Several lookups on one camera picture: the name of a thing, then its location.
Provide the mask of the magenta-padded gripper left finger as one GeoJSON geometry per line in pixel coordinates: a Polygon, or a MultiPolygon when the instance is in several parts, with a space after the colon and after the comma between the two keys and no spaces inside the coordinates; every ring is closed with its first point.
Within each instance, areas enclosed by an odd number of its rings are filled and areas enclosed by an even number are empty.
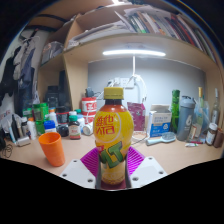
{"type": "Polygon", "coordinates": [[[81,159],[72,159],[60,177],[84,188],[99,189],[101,165],[98,150],[93,148],[81,159]]]}

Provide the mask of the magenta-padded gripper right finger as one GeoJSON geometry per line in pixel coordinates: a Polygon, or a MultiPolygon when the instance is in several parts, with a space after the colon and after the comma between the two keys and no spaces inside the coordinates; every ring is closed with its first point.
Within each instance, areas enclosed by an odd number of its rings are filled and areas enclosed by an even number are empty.
{"type": "Polygon", "coordinates": [[[152,156],[145,157],[130,147],[126,155],[125,182],[127,188],[140,188],[165,177],[167,173],[152,156]]]}

